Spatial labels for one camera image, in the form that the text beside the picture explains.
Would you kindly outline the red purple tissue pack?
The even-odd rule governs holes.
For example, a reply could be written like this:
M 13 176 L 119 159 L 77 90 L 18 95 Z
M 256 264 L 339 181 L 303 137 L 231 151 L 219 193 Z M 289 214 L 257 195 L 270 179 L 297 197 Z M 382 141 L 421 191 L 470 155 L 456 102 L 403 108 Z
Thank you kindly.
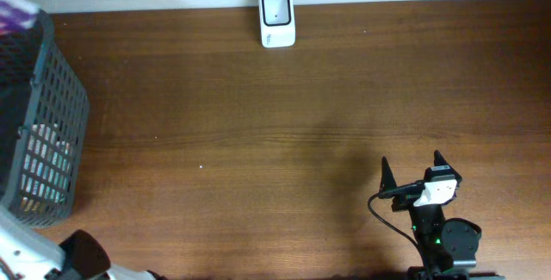
M 31 0 L 1 0 L 1 35 L 31 29 L 39 12 Z

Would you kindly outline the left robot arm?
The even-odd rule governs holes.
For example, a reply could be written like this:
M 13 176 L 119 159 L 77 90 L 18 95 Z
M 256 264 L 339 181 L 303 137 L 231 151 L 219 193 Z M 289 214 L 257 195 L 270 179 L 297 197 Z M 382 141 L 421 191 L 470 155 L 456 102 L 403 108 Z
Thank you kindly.
M 113 264 L 98 241 L 77 230 L 59 244 L 1 208 L 1 278 L 21 280 L 166 280 L 154 271 Z

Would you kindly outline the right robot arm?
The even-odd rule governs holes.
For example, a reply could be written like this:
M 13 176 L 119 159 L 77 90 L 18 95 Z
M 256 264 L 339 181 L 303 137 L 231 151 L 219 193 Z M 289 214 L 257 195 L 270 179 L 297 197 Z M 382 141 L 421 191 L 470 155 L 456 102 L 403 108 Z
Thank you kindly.
M 462 176 L 439 151 L 422 179 L 398 185 L 386 158 L 381 159 L 379 191 L 368 199 L 369 212 L 380 222 L 409 240 L 422 264 L 406 272 L 408 279 L 502 279 L 496 273 L 473 273 L 477 266 L 482 230 L 462 218 L 446 218 L 443 207 L 456 198 Z M 372 207 L 374 199 L 390 199 L 393 212 L 406 211 L 412 223 L 412 235 L 383 219 Z

